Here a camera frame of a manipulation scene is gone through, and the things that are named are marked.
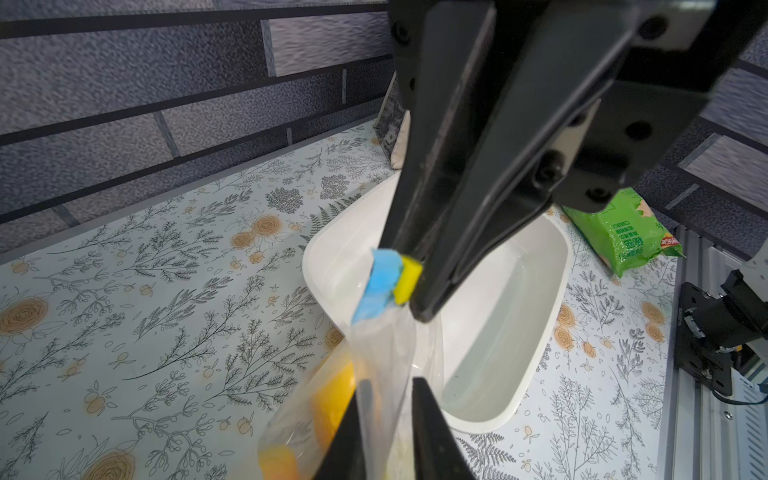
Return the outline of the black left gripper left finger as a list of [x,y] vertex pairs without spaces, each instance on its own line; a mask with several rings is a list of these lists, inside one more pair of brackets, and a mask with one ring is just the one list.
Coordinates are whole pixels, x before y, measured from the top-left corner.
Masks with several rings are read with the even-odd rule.
[[336,435],[313,479],[365,480],[366,478],[357,392],[354,392]]

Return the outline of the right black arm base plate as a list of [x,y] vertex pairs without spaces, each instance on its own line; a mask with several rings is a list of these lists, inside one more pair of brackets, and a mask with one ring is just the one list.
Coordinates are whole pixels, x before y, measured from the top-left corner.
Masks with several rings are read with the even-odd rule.
[[731,353],[751,333],[727,296],[715,298],[685,282],[678,297],[675,365],[715,393],[733,394]]

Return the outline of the orange yellow mango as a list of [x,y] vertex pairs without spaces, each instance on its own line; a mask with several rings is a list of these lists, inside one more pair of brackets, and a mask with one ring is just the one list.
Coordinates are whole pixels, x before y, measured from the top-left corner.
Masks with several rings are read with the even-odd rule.
[[327,450],[341,425],[356,389],[354,365],[347,362],[332,371],[310,397],[315,438],[320,448]]

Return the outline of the white oval plastic tray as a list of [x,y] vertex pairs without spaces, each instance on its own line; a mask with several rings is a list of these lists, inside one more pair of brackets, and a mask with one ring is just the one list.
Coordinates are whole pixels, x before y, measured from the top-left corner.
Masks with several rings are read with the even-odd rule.
[[[310,217],[304,279],[344,335],[398,180],[392,176]],[[440,405],[453,429],[484,434],[512,418],[554,328],[571,257],[563,230],[541,215],[488,254],[442,307],[435,318],[444,348]]]

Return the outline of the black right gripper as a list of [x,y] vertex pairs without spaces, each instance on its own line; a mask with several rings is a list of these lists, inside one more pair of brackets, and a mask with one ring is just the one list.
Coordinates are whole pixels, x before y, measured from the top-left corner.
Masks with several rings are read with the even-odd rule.
[[767,19],[763,1],[393,1],[409,138],[381,247],[429,322],[550,203],[605,206],[656,163]]

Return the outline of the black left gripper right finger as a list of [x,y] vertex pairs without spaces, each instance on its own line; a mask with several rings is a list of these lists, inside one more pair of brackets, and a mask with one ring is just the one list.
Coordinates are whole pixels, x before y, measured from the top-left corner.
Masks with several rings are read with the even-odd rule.
[[422,377],[412,380],[411,407],[415,478],[474,480],[427,380]]

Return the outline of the clear blue-zipper zip-top bag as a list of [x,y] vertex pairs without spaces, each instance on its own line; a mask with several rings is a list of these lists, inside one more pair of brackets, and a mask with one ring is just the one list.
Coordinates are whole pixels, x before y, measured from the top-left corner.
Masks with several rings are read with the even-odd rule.
[[313,479],[327,450],[319,447],[310,397],[347,362],[354,365],[366,479],[416,479],[412,431],[412,380],[436,378],[442,361],[440,331],[426,327],[427,360],[413,367],[421,332],[409,310],[421,264],[391,249],[372,253],[370,275],[345,340],[289,396],[262,432],[256,448],[230,473],[232,479],[264,479],[258,453],[290,447],[300,479]]

